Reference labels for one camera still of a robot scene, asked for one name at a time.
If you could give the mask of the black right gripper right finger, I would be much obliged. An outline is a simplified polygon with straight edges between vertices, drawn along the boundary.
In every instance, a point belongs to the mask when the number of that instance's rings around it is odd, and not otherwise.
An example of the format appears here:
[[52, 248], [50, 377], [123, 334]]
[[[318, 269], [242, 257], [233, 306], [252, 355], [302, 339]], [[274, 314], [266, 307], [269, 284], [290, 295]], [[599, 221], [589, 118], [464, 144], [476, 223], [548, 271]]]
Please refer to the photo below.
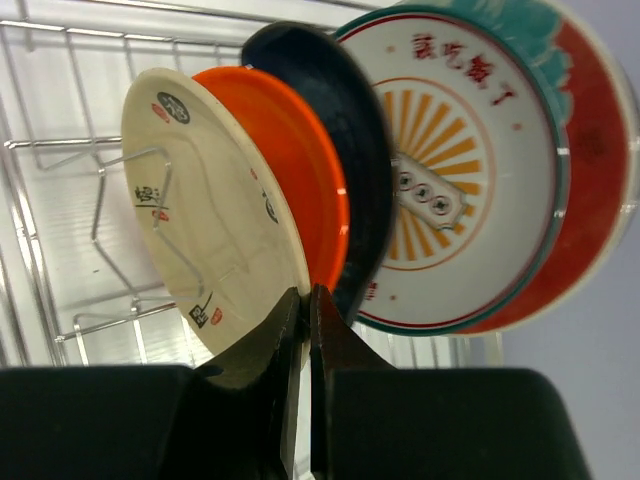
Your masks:
[[587, 479], [565, 404], [519, 368], [398, 369], [315, 286], [311, 453], [318, 479]]

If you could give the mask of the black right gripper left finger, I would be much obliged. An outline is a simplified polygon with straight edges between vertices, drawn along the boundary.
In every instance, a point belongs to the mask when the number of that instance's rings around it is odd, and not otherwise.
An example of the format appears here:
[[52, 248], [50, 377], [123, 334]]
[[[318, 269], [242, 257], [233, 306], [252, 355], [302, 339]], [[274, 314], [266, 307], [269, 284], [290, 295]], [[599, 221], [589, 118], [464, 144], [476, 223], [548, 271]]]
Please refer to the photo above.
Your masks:
[[5, 479], [289, 479], [301, 298], [198, 368], [31, 367], [1, 373]]

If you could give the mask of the small cream plate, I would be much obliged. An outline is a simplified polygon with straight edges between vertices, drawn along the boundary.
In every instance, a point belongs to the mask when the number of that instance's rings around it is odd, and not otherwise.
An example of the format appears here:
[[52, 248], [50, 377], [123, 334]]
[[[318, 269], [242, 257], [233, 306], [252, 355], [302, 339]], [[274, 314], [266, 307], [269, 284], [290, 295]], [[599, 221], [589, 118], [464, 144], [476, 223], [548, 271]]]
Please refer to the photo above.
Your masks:
[[156, 271], [213, 354], [254, 330], [290, 288], [309, 294], [285, 196], [241, 124], [191, 77], [152, 68], [121, 120], [127, 188]]

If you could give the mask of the white plate orange sunburst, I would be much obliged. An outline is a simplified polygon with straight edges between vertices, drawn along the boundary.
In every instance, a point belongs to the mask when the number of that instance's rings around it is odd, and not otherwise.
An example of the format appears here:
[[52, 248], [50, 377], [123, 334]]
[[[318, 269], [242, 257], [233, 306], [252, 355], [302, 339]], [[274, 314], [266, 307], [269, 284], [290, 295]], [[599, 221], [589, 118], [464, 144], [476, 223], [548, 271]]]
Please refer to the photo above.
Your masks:
[[567, 135], [524, 55], [449, 7], [399, 5], [336, 32], [380, 99], [398, 214], [357, 320], [407, 336], [497, 314], [548, 258], [567, 204]]

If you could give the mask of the orange plastic plate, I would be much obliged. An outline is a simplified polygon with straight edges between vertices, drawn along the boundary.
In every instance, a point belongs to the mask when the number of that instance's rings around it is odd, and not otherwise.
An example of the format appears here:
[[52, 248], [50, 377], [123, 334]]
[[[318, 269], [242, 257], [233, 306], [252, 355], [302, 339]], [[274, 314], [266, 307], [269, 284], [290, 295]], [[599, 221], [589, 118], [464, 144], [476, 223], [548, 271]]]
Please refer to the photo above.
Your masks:
[[214, 67], [193, 79], [266, 159], [295, 219], [311, 282], [333, 291], [347, 257], [350, 210], [341, 161], [319, 117], [293, 88], [259, 69]]

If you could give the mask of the dark blue leaf dish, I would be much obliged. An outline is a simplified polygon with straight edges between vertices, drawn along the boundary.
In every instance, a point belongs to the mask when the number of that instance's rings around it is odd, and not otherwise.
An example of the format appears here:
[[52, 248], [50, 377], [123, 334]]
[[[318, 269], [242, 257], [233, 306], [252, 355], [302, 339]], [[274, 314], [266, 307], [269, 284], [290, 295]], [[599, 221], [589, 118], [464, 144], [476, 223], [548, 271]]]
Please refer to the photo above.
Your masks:
[[254, 33], [241, 62], [293, 88], [320, 118], [346, 179], [351, 226], [333, 302], [347, 324], [357, 317], [384, 259], [396, 214], [394, 144], [370, 81], [347, 50], [323, 31], [278, 21]]

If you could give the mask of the red teal floral plate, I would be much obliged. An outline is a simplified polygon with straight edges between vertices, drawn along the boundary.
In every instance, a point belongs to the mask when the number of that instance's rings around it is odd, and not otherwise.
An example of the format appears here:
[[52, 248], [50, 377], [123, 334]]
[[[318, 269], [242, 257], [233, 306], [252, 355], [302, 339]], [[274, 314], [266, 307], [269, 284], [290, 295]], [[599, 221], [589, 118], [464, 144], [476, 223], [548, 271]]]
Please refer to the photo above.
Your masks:
[[569, 152], [567, 204], [544, 265], [503, 310], [455, 334], [533, 318], [576, 291], [624, 234], [639, 188], [639, 114], [603, 44], [556, 1], [419, 1], [487, 26], [522, 53], [553, 95]]

